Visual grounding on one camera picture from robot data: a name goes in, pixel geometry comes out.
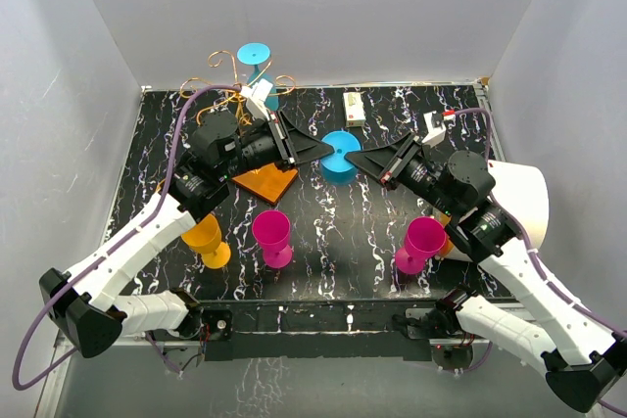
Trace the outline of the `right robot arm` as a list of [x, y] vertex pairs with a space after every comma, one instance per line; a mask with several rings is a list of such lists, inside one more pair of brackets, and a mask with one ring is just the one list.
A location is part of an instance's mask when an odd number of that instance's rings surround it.
[[449, 240], [497, 278], [534, 318], [527, 322], [459, 286], [425, 315], [444, 334], [483, 337], [544, 376], [570, 408], [589, 412], [626, 373], [626, 334], [599, 319], [540, 261], [522, 224], [492, 194], [486, 159], [456, 151], [443, 163], [427, 159], [413, 134], [345, 158], [388, 188], [404, 185], [449, 217]]

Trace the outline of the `blue wine glass front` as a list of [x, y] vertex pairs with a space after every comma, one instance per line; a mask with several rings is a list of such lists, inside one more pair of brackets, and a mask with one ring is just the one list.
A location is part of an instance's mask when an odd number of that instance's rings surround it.
[[320, 161], [321, 174], [325, 181], [335, 186], [349, 185], [358, 170], [346, 159], [346, 155], [360, 151], [360, 141], [350, 132], [337, 130], [326, 134], [322, 142], [333, 148], [333, 154]]

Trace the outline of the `blue wine glass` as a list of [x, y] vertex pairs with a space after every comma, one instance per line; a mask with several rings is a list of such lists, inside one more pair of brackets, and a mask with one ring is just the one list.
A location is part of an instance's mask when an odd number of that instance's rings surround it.
[[360, 141], [350, 132], [337, 130], [326, 134], [322, 142], [333, 148], [333, 154], [320, 161], [321, 174], [325, 181], [335, 186], [349, 185], [358, 170], [346, 159], [346, 155], [360, 151]]
[[257, 83], [259, 79], [265, 79], [272, 84], [270, 93], [265, 100], [265, 105], [270, 110], [276, 112], [279, 108], [279, 99], [276, 96], [275, 80], [267, 72], [264, 72], [265, 67], [270, 63], [270, 56], [269, 47], [260, 42], [244, 44], [237, 52], [237, 59], [240, 63], [254, 68], [248, 82]]

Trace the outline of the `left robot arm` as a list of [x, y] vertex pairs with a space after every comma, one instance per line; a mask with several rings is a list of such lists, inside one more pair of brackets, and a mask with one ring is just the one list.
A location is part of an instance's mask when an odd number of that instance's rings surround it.
[[203, 316], [181, 289], [125, 296], [122, 290], [168, 244], [208, 216], [229, 195], [227, 182], [274, 163], [281, 170], [331, 155], [333, 147], [296, 128], [282, 112], [240, 133], [228, 110], [206, 115], [176, 161], [172, 181], [93, 255], [62, 272], [51, 268], [39, 286], [49, 316], [85, 358], [121, 336], [154, 330], [196, 336]]

